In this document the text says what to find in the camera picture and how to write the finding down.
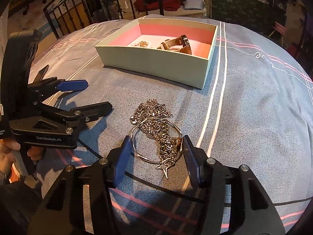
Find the red cloth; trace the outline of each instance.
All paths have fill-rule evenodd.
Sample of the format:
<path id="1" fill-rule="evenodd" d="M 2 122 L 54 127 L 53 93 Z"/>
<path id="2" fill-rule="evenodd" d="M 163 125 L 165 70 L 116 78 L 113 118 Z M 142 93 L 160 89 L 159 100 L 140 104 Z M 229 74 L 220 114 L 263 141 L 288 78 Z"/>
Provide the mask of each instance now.
<path id="1" fill-rule="evenodd" d="M 181 0 L 164 0 L 163 1 L 163 8 L 166 11 L 177 11 L 181 5 L 182 5 Z M 145 7 L 143 6 L 143 0 L 136 0 L 134 2 L 134 6 L 135 6 L 136 11 L 138 12 L 146 11 Z M 159 8 L 158 2 L 147 4 L 148 11 L 157 10 L 158 8 Z"/>

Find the chain link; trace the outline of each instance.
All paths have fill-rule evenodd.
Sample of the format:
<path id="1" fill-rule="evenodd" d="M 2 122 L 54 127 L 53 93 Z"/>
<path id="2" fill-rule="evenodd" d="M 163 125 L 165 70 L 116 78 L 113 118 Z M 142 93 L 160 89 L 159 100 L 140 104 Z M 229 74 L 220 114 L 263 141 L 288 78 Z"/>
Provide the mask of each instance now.
<path id="1" fill-rule="evenodd" d="M 141 103 L 135 114 L 130 118 L 132 124 L 136 125 L 145 118 L 170 118 L 172 113 L 167 110 L 165 104 L 159 104 L 156 99 L 150 99 Z M 148 120 L 139 126 L 139 129 L 148 138 L 156 140 L 160 145 L 160 160 L 167 165 L 173 165 L 180 146 L 180 138 L 170 136 L 170 126 L 166 121 Z"/>

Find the box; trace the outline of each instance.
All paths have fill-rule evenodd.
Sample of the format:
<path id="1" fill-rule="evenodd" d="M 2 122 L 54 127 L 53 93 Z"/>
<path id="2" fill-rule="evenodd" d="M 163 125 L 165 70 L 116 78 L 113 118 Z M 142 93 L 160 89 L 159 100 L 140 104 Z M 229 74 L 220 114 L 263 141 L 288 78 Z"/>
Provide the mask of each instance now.
<path id="1" fill-rule="evenodd" d="M 202 89 L 218 27 L 180 19 L 137 19 L 117 30 L 95 47 L 106 66 L 145 73 Z M 192 55 L 157 49 L 166 39 L 186 35 Z M 153 48 L 127 46 L 149 41 Z"/>

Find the chain necklace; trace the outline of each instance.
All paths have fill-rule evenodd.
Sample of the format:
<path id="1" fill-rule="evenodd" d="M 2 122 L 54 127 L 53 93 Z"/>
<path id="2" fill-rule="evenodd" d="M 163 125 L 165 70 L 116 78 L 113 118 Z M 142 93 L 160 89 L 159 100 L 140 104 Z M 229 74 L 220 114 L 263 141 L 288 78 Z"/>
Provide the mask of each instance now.
<path id="1" fill-rule="evenodd" d="M 166 119 L 162 119 L 171 116 L 172 114 L 170 110 L 166 109 L 165 104 L 159 104 L 156 99 L 150 99 L 146 103 L 141 103 L 135 114 L 130 118 L 131 123 L 134 125 L 138 125 L 147 119 L 139 124 L 138 128 L 148 138 L 156 140 L 161 145 L 159 150 L 160 162 L 158 163 L 160 166 L 157 169 L 163 169 L 166 178 L 168 178 L 167 170 L 175 165 L 175 162 L 180 158 L 179 155 L 181 155 L 181 138 L 171 137 L 169 124 Z"/>

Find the bed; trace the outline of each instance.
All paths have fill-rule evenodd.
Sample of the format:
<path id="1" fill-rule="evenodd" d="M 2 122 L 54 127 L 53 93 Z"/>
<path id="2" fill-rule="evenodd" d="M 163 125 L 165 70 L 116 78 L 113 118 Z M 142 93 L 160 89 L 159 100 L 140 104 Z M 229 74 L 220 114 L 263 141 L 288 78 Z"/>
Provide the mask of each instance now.
<path id="1" fill-rule="evenodd" d="M 148 18 L 161 17 L 149 15 Z M 46 77 L 86 79 L 89 87 L 63 93 L 47 103 L 69 110 L 110 101 L 113 112 L 90 123 L 75 150 L 48 149 L 37 166 L 43 197 L 68 164 L 91 165 L 119 147 L 133 128 L 130 117 L 141 102 L 155 98 L 172 111 L 171 120 L 193 144 L 222 164 L 247 164 L 259 179 L 286 231 L 297 222 L 313 194 L 313 82 L 281 47 L 242 26 L 211 19 L 183 18 L 218 26 L 212 65 L 203 90 L 153 76 L 104 66 L 95 45 L 128 23 L 90 25 L 69 34 L 39 55 L 29 82 L 45 65 Z M 155 158 L 156 146 L 139 137 L 141 152 Z M 192 234 L 203 193 L 190 186 L 181 158 L 167 180 L 155 166 L 131 156 L 126 175 L 110 190 L 121 234 Z M 84 201 L 88 191 L 85 188 Z M 226 199 L 221 231 L 228 229 Z M 92 232 L 85 209 L 86 230 Z"/>
<path id="2" fill-rule="evenodd" d="M 133 20 L 134 16 L 132 13 L 131 5 L 130 5 L 130 0 L 119 0 L 121 9 L 123 11 L 123 18 L 127 20 Z M 206 13 L 206 8 L 203 9 L 189 9 L 185 10 L 183 9 L 183 6 L 180 6 L 180 8 L 177 11 L 164 11 L 164 16 L 184 16 L 184 17 L 193 17 L 193 18 L 203 18 L 203 16 Z M 148 11 L 148 14 L 160 14 L 159 9 L 153 10 L 153 11 Z M 135 10 L 135 16 L 136 18 L 145 16 L 145 12 L 138 12 Z"/>

